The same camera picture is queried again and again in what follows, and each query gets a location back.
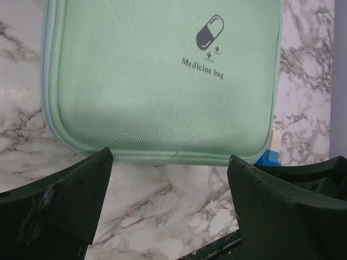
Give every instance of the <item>textured green fabric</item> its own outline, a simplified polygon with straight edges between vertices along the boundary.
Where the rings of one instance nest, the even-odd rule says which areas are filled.
[[[84,152],[107,146],[127,161],[227,165],[231,154],[250,163],[262,155],[281,0],[58,0],[56,8],[43,87],[64,142]],[[201,50],[197,34],[215,15],[209,30],[223,30]]]

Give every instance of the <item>marble countertop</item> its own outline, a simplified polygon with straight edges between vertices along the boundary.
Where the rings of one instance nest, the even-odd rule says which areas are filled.
[[[328,158],[334,0],[283,0],[275,127],[284,165]],[[41,108],[45,0],[0,0],[0,192],[82,156],[60,145]],[[225,167],[115,162],[87,260],[177,259],[238,229]]]

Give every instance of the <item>dark green object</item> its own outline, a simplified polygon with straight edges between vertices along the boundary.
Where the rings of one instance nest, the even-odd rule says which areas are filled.
[[[240,229],[182,260],[347,258],[347,159],[267,167],[233,155],[228,180]]]
[[[110,179],[108,148],[0,193],[0,259],[81,260],[93,243]]]

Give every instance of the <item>capsule graphic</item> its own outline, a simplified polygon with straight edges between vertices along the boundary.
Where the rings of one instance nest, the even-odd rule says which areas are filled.
[[[197,33],[196,44],[201,50],[206,50],[217,39],[224,29],[224,21],[219,15],[215,15]]]

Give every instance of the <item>blue object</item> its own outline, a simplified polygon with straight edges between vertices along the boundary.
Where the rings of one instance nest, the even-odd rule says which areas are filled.
[[[279,156],[280,154],[278,152],[266,150],[255,165],[281,166],[281,164],[278,163]]]

